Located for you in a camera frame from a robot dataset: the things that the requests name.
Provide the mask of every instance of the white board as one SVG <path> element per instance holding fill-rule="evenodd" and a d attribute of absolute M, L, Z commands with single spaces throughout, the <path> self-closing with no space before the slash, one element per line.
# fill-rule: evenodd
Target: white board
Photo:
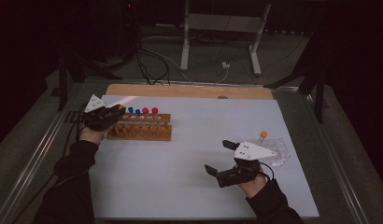
<path fill-rule="evenodd" d="M 276 100 L 112 96 L 107 105 L 157 107 L 171 114 L 172 140 L 104 140 L 90 170 L 97 218 L 255 218 L 238 186 L 221 189 L 205 164 L 231 169 L 234 152 L 222 140 L 240 142 L 282 137 L 291 154 L 274 167 L 279 186 L 301 217 L 317 217 L 317 207 Z"/>

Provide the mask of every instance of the black sleeve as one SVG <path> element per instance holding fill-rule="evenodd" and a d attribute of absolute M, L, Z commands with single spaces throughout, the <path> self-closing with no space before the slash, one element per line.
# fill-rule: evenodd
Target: black sleeve
<path fill-rule="evenodd" d="M 55 163 L 58 180 L 43 196 L 34 223 L 94 223 L 88 170 L 97 150 L 94 143 L 78 141 Z"/>
<path fill-rule="evenodd" d="M 275 179 L 270 180 L 253 198 L 248 199 L 256 214 L 258 223 L 263 224 L 303 224 L 302 219 L 288 206 L 288 200 Z"/>

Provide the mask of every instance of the dark background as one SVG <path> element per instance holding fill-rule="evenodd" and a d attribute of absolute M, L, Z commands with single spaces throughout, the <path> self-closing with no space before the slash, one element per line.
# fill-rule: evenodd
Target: dark background
<path fill-rule="evenodd" d="M 126 25 L 183 22 L 184 6 L 178 0 L 102 2 L 0 1 L 0 142 L 46 90 L 44 78 L 58 69 L 60 46 L 98 61 L 131 53 L 129 45 L 135 40 L 129 33 L 122 37 L 128 41 L 122 41 L 120 51 L 110 45 L 111 38 L 118 37 L 106 24 L 119 22 L 116 4 L 124 13 L 128 3 L 138 7 L 136 21 L 122 18 Z M 197 0 L 191 1 L 191 9 L 204 12 L 216 4 L 216 13 L 225 14 L 233 4 L 234 11 L 247 16 L 254 11 L 239 8 L 248 3 Z M 326 84 L 333 87 L 383 180 L 383 2 L 274 1 L 265 28 L 272 35 L 311 35 L 295 71 L 313 63 L 324 67 Z"/>

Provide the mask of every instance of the hand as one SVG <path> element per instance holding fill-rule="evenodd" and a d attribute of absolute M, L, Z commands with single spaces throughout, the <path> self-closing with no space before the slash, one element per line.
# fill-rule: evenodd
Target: hand
<path fill-rule="evenodd" d="M 264 175 L 256 175 L 254 180 L 247 183 L 241 183 L 238 186 L 247 194 L 248 198 L 253 198 L 262 188 L 264 188 L 266 183 L 267 181 Z"/>
<path fill-rule="evenodd" d="M 108 130 L 109 129 L 102 132 L 97 132 L 89 129 L 88 127 L 85 127 L 80 131 L 79 140 L 89 141 L 95 143 L 96 145 L 99 145 L 101 141 L 104 140 L 105 134 Z"/>

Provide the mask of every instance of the person's arm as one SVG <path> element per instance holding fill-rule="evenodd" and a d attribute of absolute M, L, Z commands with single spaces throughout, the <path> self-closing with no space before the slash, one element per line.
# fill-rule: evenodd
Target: person's arm
<path fill-rule="evenodd" d="M 258 223 L 303 224 L 297 212 L 288 206 L 287 197 L 275 179 L 267 182 L 264 175 L 257 175 L 254 180 L 239 184 L 239 187 L 247 194 L 247 202 L 255 212 Z"/>
<path fill-rule="evenodd" d="M 103 132 L 83 129 L 69 155 L 55 163 L 58 180 L 43 196 L 34 223 L 94 223 L 88 171 L 103 138 Z"/>

